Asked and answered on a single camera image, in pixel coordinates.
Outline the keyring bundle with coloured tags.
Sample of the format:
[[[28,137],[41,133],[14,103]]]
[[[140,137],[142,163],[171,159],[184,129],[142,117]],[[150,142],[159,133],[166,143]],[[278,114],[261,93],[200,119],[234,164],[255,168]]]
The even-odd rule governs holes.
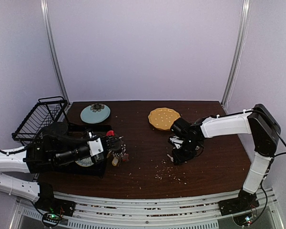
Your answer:
[[[113,130],[110,130],[106,133],[106,136],[121,136],[117,135]],[[111,159],[111,164],[114,167],[118,167],[122,161],[129,161],[129,154],[126,153],[126,143],[123,141],[122,150],[120,152],[109,153],[107,159]]]

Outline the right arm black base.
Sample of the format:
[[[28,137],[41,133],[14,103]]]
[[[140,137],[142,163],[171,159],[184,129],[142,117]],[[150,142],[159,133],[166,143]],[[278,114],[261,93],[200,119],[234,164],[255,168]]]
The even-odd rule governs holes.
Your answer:
[[[218,202],[221,216],[236,214],[236,216],[233,216],[236,225],[242,228],[250,227],[259,220],[268,204],[267,193],[264,188],[261,188],[261,190],[265,195],[266,202],[260,213],[257,212],[257,208],[260,206],[257,194],[250,194],[241,189],[238,197]]]

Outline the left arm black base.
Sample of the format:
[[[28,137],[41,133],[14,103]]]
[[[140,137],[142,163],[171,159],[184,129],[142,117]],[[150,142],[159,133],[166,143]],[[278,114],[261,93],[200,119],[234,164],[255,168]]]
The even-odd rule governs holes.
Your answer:
[[[63,220],[63,216],[73,216],[76,206],[74,201],[56,198],[50,184],[37,182],[37,185],[39,187],[38,199],[32,204],[42,215],[41,222],[44,226],[56,227]]]

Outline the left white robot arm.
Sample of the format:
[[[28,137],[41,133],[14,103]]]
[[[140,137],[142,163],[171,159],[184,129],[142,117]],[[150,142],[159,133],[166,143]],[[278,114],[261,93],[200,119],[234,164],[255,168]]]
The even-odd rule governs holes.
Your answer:
[[[43,127],[26,146],[0,149],[0,172],[39,174],[45,172],[76,173],[73,166],[101,164],[110,154],[121,153],[124,145],[121,137],[110,130],[106,135],[87,130],[84,138],[68,134],[66,123],[55,122]],[[59,208],[50,184],[25,183],[25,181],[0,175],[0,191],[32,201],[40,202],[49,212]]]

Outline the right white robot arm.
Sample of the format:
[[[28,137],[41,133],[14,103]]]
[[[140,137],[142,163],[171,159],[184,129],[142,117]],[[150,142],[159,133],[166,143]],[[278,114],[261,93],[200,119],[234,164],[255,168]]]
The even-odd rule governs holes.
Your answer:
[[[251,137],[255,155],[235,199],[235,207],[241,211],[253,203],[254,195],[268,175],[271,164],[280,155],[277,153],[279,143],[286,148],[286,142],[281,137],[280,124],[263,104],[256,104],[252,109],[244,109],[238,113],[203,117],[193,123],[178,118],[170,130],[173,136],[168,141],[173,146],[175,165],[197,157],[197,151],[204,149],[206,139],[232,135]]]

